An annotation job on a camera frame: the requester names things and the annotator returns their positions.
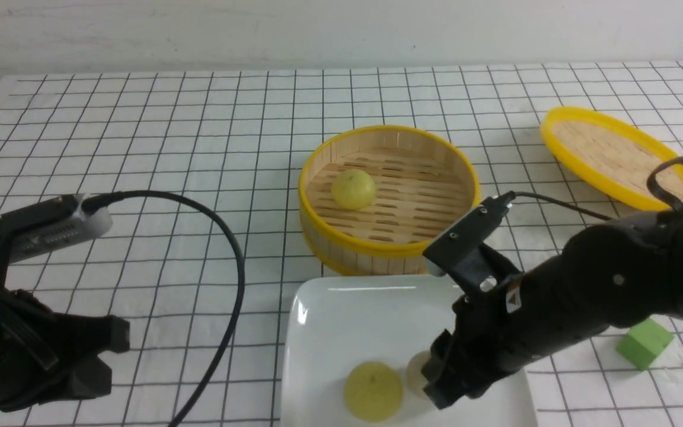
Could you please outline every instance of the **black cable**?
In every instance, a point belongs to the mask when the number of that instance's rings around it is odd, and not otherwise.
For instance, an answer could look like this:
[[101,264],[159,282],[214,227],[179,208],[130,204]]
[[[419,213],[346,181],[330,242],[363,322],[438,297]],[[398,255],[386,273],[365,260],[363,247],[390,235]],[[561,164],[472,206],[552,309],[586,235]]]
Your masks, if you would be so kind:
[[545,202],[553,203],[553,205],[563,206],[564,208],[569,208],[572,211],[577,211],[577,212],[589,215],[593,218],[601,219],[602,221],[610,221],[610,219],[612,219],[610,216],[602,215],[601,213],[598,214],[595,211],[590,211],[589,209],[580,208],[579,206],[572,205],[571,203],[562,202],[561,200],[558,200],[556,198],[538,195],[537,193],[530,193],[530,192],[514,192],[514,193],[516,196],[531,197],[531,198],[535,198],[538,200],[544,200]]
[[176,416],[173,417],[173,420],[171,420],[171,422],[168,424],[168,427],[176,427],[177,425],[181,424],[181,421],[183,421],[188,415],[189,411],[192,410],[193,406],[195,403],[197,403],[197,400],[202,395],[202,392],[204,392],[205,387],[207,387],[207,384],[209,384],[209,380],[212,378],[212,374],[215,373],[220,360],[225,354],[225,349],[228,348],[228,343],[231,341],[231,338],[236,330],[236,321],[238,321],[239,313],[241,312],[241,303],[244,300],[244,290],[246,289],[244,255],[241,254],[241,248],[239,248],[239,243],[236,240],[236,236],[234,236],[234,233],[231,232],[227,225],[225,225],[223,219],[211,209],[208,209],[206,206],[201,205],[201,203],[197,203],[187,197],[182,197],[173,193],[156,192],[154,190],[116,192],[89,197],[84,200],[81,207],[84,209],[84,211],[91,214],[100,210],[101,208],[106,208],[106,206],[111,205],[111,203],[119,202],[120,200],[125,200],[131,197],[154,197],[172,200],[173,202],[178,202],[181,205],[186,205],[190,208],[200,211],[202,214],[205,214],[212,219],[212,221],[214,221],[218,227],[220,227],[220,230],[222,230],[223,234],[225,234],[225,238],[228,239],[228,243],[231,244],[231,248],[234,250],[234,256],[236,257],[238,284],[236,288],[236,301],[234,302],[234,310],[231,313],[231,319],[228,321],[228,326],[225,328],[225,333],[223,333],[223,339],[220,341],[220,345],[215,352],[215,356],[212,357],[212,362],[209,363],[209,367],[207,367],[204,376],[202,376],[202,380],[200,383],[198,383],[197,388],[194,389],[194,392],[192,393],[192,396],[189,397],[189,400],[186,401],[185,405],[180,411],[178,411]]

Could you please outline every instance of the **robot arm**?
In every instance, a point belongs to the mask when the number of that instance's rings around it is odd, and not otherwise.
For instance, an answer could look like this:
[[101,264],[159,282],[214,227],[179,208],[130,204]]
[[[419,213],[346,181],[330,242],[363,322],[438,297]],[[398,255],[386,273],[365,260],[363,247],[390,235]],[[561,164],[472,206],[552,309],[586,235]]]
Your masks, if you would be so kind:
[[8,265],[103,235],[106,209],[87,213],[65,195],[0,215],[0,409],[92,399],[111,390],[98,354],[127,352],[129,324],[116,316],[54,313],[30,292],[5,288]]
[[[438,408],[480,397],[609,326],[631,327],[651,314],[683,318],[683,204],[654,180],[665,167],[648,187],[671,211],[588,227],[531,271],[519,272],[482,243],[507,214],[512,193],[484,200],[426,249],[433,273],[448,274],[465,292],[452,306],[455,330],[436,338],[422,370]],[[483,292],[488,276],[498,284]]]

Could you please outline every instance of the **yellow rim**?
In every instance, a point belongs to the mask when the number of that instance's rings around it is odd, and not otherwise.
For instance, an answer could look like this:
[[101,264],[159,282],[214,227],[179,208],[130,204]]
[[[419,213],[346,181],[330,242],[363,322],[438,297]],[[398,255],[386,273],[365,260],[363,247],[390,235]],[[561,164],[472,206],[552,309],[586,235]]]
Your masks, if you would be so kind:
[[[556,135],[553,134],[553,127],[555,124],[566,120],[590,123],[610,130],[610,132],[623,135],[631,141],[634,141],[634,143],[648,149],[650,153],[663,161],[677,157],[676,153],[665,144],[634,126],[610,116],[606,116],[605,114],[596,113],[595,111],[583,108],[563,106],[551,109],[540,126],[542,138],[544,139],[545,144],[547,144],[547,148],[553,152],[553,155],[573,173],[591,184],[591,186],[595,187],[600,192],[604,192],[610,197],[626,203],[626,205],[633,206],[634,208],[643,211],[661,211],[668,207],[665,203],[656,198],[635,192],[628,187],[622,186],[617,181],[613,181],[607,176],[602,175],[572,154],[571,151],[559,141]],[[676,168],[676,175],[683,182],[683,167]]]
[[447,141],[443,140],[442,138],[439,138],[436,135],[433,135],[432,133],[429,132],[424,132],[423,130],[420,129],[414,129],[414,128],[408,128],[405,126],[396,126],[396,125],[378,125],[378,126],[369,126],[366,128],[360,128],[360,129],[353,129],[349,130],[348,132],[345,133],[340,133],[339,135],[336,135],[336,137],[331,138],[330,140],[327,140],[325,143],[321,144],[319,148],[315,149],[314,152],[312,152],[311,156],[309,156],[309,159],[307,159],[307,162],[304,163],[304,167],[302,168],[302,173],[299,176],[299,203],[301,209],[307,214],[307,217],[309,218],[309,221],[312,223],[312,226],[320,231],[322,235],[324,235],[326,238],[329,240],[333,241],[333,243],[336,243],[337,245],[343,246],[347,249],[350,249],[355,252],[361,252],[363,254],[369,254],[369,255],[374,255],[374,256],[390,256],[390,257],[411,257],[411,256],[418,256],[423,254],[423,249],[428,246],[429,241],[419,241],[419,243],[408,243],[407,245],[384,245],[382,243],[372,243],[371,241],[365,241],[365,240],[359,240],[358,238],[353,238],[350,237],[349,235],[344,234],[343,232],[340,232],[339,230],[334,229],[330,225],[326,224],[320,216],[318,216],[315,211],[312,210],[311,206],[309,205],[309,201],[307,200],[307,195],[305,194],[304,191],[304,175],[307,173],[307,167],[312,163],[312,160],[315,159],[315,156],[319,155],[320,152],[326,147],[329,146],[336,141],[340,140],[341,138],[346,138],[349,137],[350,135],[355,135],[356,133],[363,133],[363,132],[370,132],[371,130],[400,130],[400,132],[414,132],[414,133],[419,133],[419,135],[425,136],[429,139],[432,139],[444,146],[446,146],[450,151],[452,151],[453,154],[458,156],[458,158],[465,163],[467,166],[468,170],[471,173],[472,178],[474,178],[474,200],[471,201],[471,207],[478,205],[480,201],[480,187],[479,187],[479,181],[476,176],[476,171],[474,171],[473,165],[471,165],[471,162],[468,161],[467,157],[464,156],[464,154],[458,150],[455,146],[452,144],[448,143]]
[[337,273],[341,274],[342,276],[370,276],[370,273],[364,273],[362,271],[357,271],[357,270],[352,270],[350,268],[344,267],[343,265],[338,265],[336,262],[333,262],[333,260],[328,259],[324,254],[322,254],[317,248],[315,248],[315,245],[312,245],[312,241],[307,238],[307,235],[303,232],[302,237],[304,237],[304,242],[307,244],[307,247],[312,251],[312,254],[315,255],[317,259],[320,260],[320,262],[323,263],[326,267],[330,268],[331,270],[336,271]]

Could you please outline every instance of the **bamboo steamer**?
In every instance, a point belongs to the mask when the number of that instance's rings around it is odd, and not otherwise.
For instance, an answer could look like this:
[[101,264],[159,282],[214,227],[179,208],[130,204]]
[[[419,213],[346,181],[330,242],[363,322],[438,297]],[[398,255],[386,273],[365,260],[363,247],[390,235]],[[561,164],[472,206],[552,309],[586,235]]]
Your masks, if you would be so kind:
[[[376,182],[371,205],[336,205],[336,175],[358,168]],[[422,130],[382,125],[350,130],[312,153],[299,183],[307,245],[323,264],[345,275],[425,273],[429,241],[480,200],[468,159]]]

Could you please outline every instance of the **white tray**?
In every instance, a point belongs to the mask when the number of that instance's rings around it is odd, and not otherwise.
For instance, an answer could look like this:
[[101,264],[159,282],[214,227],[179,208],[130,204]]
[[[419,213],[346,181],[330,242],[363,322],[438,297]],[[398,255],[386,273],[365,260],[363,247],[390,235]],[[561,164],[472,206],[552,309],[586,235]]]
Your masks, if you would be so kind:
[[[349,371],[379,360],[404,373],[415,353],[428,349],[445,328],[452,330],[451,306],[459,295],[452,281],[433,276],[320,278],[303,284],[286,338],[282,425],[368,425],[344,408],[342,389]],[[525,373],[499,381],[478,400],[462,398],[441,411],[406,389],[402,408],[380,425],[448,423],[536,426]]]

